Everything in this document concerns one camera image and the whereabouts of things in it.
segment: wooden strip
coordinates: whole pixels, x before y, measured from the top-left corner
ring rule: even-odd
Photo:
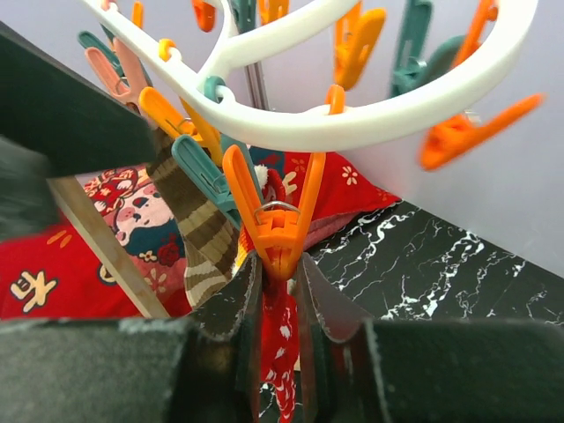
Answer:
[[[49,180],[61,210],[141,315],[169,317],[74,176]]]

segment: white wall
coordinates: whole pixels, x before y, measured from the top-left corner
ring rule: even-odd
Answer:
[[[120,0],[129,13],[132,0]],[[296,10],[309,0],[291,0]],[[478,0],[434,0],[434,21],[427,55],[449,37],[465,32]],[[386,98],[404,2],[365,0],[364,8],[384,7],[388,21],[367,71],[348,93],[348,104],[360,106]],[[479,234],[550,271],[564,276],[564,85],[558,64],[564,31],[555,17],[564,2],[540,1],[521,60],[509,77],[475,110],[484,120],[513,102],[536,92],[548,93],[545,105],[495,140],[435,173],[422,172],[416,162],[422,134],[350,151],[345,155],[372,182],[416,205]],[[97,79],[76,42],[86,29],[103,39],[96,20],[76,0],[3,0],[0,19],[53,57],[93,82]],[[185,62],[199,69],[212,50],[218,31],[202,33],[189,0],[145,0],[145,30],[155,39],[176,41]],[[324,100],[332,83],[332,30],[263,62],[272,108],[302,111]],[[174,93],[151,75],[156,87],[174,104]],[[249,104],[242,71],[227,81],[240,102]]]
[[[292,0],[292,10],[306,3],[309,0]],[[347,94],[351,106],[388,95],[404,8],[398,0],[365,0],[363,4],[365,10],[384,7],[388,20],[364,77]],[[478,0],[434,0],[426,57],[449,37],[465,33],[477,4]],[[494,140],[434,173],[421,171],[416,162],[423,134],[345,153],[372,182],[561,276],[564,84],[558,69],[564,31],[555,17],[563,15],[564,2],[539,1],[518,65],[475,105],[474,110],[487,121],[523,97],[548,94],[541,109]],[[271,107],[297,112],[322,104],[332,83],[332,28],[264,61],[263,68]]]

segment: gray wall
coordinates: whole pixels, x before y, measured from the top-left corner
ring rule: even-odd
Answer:
[[[132,3],[119,2],[128,14]],[[291,0],[291,10],[306,3],[309,0]],[[427,55],[449,37],[465,32],[478,0],[434,0],[434,4]],[[348,93],[351,106],[382,100],[389,90],[404,2],[364,1],[365,9],[374,7],[386,8],[388,21],[364,78]],[[102,38],[102,32],[80,2],[3,0],[0,14],[4,22],[31,42],[98,83],[76,42],[76,34],[87,29]],[[416,162],[423,134],[345,153],[372,182],[561,276],[564,145],[559,138],[564,119],[559,117],[564,85],[553,74],[558,74],[564,45],[564,32],[555,17],[563,14],[564,2],[539,2],[519,64],[501,85],[475,105],[474,110],[486,121],[527,95],[549,94],[538,112],[495,140],[434,173],[422,172]],[[193,69],[203,64],[218,36],[217,30],[202,33],[197,28],[189,0],[146,0],[145,30],[155,39],[175,40],[185,62]],[[331,34],[332,30],[327,30],[263,62],[272,108],[303,111],[323,101],[332,82]],[[171,90],[156,77],[154,82],[178,105]],[[234,73],[228,84],[240,102],[249,104],[242,71]]]

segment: striped sock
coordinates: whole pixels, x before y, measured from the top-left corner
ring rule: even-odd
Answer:
[[[197,308],[231,280],[239,234],[172,157],[174,140],[154,131],[157,159],[147,174],[176,218],[188,268],[184,286],[191,307]]]

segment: marble tabletop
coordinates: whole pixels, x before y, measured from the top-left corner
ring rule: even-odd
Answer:
[[[334,286],[379,319],[564,324],[564,279],[406,201],[360,215],[308,252]],[[277,422],[266,385],[261,403],[261,421]],[[293,422],[302,421],[297,404]]]

